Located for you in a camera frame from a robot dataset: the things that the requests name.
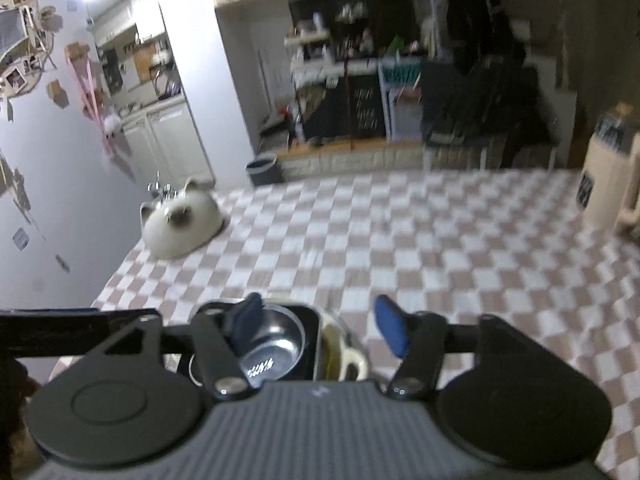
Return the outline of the large rectangular steel tray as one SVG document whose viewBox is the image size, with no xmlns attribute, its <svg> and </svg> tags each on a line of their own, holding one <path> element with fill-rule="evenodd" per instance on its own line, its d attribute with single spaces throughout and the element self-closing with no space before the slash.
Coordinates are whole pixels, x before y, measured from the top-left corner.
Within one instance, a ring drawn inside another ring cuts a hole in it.
<svg viewBox="0 0 640 480">
<path fill-rule="evenodd" d="M 320 352 L 318 312 L 303 304 L 265 302 L 262 324 L 235 351 L 240 370 L 253 389 L 276 380 L 315 380 Z"/>
</svg>

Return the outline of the cream two-handled bowl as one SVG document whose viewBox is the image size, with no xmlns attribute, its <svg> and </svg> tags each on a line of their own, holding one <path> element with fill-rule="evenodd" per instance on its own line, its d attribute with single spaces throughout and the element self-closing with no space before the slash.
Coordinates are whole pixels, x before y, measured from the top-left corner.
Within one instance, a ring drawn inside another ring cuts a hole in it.
<svg viewBox="0 0 640 480">
<path fill-rule="evenodd" d="M 361 382 L 370 377 L 370 361 L 352 341 L 348 326 L 333 311 L 316 307 L 320 316 L 320 351 L 316 378 Z"/>
</svg>

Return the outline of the white storage crate with sign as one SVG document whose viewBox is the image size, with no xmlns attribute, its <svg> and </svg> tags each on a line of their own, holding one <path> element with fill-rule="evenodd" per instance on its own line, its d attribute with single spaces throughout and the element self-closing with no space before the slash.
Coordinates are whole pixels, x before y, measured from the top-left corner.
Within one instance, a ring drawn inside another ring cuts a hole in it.
<svg viewBox="0 0 640 480">
<path fill-rule="evenodd" d="M 416 56 L 378 62 L 386 138 L 390 142 L 422 141 L 421 62 Z"/>
</svg>

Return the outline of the white kitchen cabinets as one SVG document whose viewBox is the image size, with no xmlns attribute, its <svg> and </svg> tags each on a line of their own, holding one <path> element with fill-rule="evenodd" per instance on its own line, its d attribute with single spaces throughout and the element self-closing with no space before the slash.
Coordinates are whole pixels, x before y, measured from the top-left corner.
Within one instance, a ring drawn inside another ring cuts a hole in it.
<svg viewBox="0 0 640 480">
<path fill-rule="evenodd" d="M 212 188 L 215 177 L 183 96 L 174 96 L 130 114 L 122 120 L 137 185 L 142 188 L 160 175 L 160 182 L 182 188 L 193 178 Z"/>
</svg>

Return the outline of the black hanging jacket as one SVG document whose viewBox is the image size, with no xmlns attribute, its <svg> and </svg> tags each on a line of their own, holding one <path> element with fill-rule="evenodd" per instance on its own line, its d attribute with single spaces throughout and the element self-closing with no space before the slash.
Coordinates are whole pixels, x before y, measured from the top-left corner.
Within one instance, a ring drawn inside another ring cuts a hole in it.
<svg viewBox="0 0 640 480">
<path fill-rule="evenodd" d="M 447 32 L 454 66 L 469 75 L 486 62 L 520 68 L 526 49 L 515 37 L 502 0 L 447 0 Z"/>
</svg>

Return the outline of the white shelf with bottles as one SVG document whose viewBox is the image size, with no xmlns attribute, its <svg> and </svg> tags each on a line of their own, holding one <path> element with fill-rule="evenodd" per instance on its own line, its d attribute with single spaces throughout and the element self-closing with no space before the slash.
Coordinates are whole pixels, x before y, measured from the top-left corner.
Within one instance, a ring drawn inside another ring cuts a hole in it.
<svg viewBox="0 0 640 480">
<path fill-rule="evenodd" d="M 310 20 L 299 21 L 284 37 L 283 47 L 291 55 L 291 70 L 335 61 L 331 32 L 318 12 Z"/>
</svg>

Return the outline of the grey trash bin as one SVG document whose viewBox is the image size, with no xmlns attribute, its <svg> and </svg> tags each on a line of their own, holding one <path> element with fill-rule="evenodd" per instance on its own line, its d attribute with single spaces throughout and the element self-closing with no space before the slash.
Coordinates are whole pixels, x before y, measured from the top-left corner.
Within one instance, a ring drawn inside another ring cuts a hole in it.
<svg viewBox="0 0 640 480">
<path fill-rule="evenodd" d="M 284 182 L 278 158 L 273 154 L 256 157 L 246 165 L 245 171 L 254 188 Z"/>
</svg>

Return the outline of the beige electric kettle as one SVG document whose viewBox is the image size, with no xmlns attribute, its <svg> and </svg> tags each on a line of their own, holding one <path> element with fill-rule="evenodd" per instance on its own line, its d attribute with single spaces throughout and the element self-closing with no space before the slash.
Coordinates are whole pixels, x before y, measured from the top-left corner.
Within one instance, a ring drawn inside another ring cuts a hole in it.
<svg viewBox="0 0 640 480">
<path fill-rule="evenodd" d="M 576 203 L 593 226 L 624 232 L 639 225 L 639 115 L 619 102 L 597 121 Z"/>
</svg>

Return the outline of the wall photo collage decoration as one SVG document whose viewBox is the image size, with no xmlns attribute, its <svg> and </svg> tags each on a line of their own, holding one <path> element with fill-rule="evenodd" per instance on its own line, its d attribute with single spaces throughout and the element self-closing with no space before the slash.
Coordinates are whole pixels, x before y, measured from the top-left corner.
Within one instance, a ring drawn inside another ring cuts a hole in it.
<svg viewBox="0 0 640 480">
<path fill-rule="evenodd" d="M 62 16 L 39 0 L 1 0 L 1 119 L 13 120 L 12 101 L 34 90 L 50 65 Z"/>
</svg>

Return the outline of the cat shaped ceramic dish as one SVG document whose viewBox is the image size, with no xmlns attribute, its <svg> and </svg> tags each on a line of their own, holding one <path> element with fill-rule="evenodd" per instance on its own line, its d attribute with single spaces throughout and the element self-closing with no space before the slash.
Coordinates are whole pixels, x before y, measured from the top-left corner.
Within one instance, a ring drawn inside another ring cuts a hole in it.
<svg viewBox="0 0 640 480">
<path fill-rule="evenodd" d="M 142 242 L 160 260 L 189 255 L 224 228 L 218 203 L 195 179 L 181 190 L 142 203 L 139 214 Z"/>
</svg>

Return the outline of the checkered tablecloth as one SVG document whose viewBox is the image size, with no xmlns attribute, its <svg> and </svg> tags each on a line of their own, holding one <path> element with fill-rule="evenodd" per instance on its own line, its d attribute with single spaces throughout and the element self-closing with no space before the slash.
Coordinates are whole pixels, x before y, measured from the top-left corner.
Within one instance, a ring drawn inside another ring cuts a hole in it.
<svg viewBox="0 0 640 480">
<path fill-rule="evenodd" d="M 639 474 L 639 246 L 597 230 L 573 171 L 379 172 L 218 195 L 228 226 L 163 262 L 134 246 L 94 304 L 184 322 L 249 292 L 337 314 L 390 377 L 372 310 L 385 294 L 455 323 L 504 318 L 592 378 L 613 407 L 599 463 Z"/>
</svg>

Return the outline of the silver faucet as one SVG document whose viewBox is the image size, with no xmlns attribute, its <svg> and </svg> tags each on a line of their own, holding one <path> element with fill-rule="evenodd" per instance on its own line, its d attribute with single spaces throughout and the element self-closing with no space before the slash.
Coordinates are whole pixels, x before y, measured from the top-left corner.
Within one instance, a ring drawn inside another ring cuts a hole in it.
<svg viewBox="0 0 640 480">
<path fill-rule="evenodd" d="M 162 181 L 159 171 L 155 174 L 154 180 L 148 184 L 146 190 L 151 195 L 152 200 L 158 200 L 159 202 L 171 200 L 178 193 L 170 183 Z"/>
</svg>

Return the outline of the round steel bowl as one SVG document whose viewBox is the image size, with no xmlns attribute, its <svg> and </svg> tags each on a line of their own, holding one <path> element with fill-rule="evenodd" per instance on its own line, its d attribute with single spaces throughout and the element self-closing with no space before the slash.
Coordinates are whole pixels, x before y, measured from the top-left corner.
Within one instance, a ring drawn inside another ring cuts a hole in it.
<svg viewBox="0 0 640 480">
<path fill-rule="evenodd" d="M 285 378 L 300 361 L 306 346 L 304 326 L 290 309 L 267 304 L 262 325 L 240 357 L 240 367 L 253 389 Z"/>
</svg>

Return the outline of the black have a nice day sign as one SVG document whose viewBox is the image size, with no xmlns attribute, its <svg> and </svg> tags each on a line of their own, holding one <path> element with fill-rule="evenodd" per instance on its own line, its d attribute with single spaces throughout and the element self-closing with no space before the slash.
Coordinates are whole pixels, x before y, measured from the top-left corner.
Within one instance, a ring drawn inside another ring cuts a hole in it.
<svg viewBox="0 0 640 480">
<path fill-rule="evenodd" d="M 377 74 L 349 75 L 348 119 L 355 139 L 386 137 L 382 93 Z"/>
</svg>

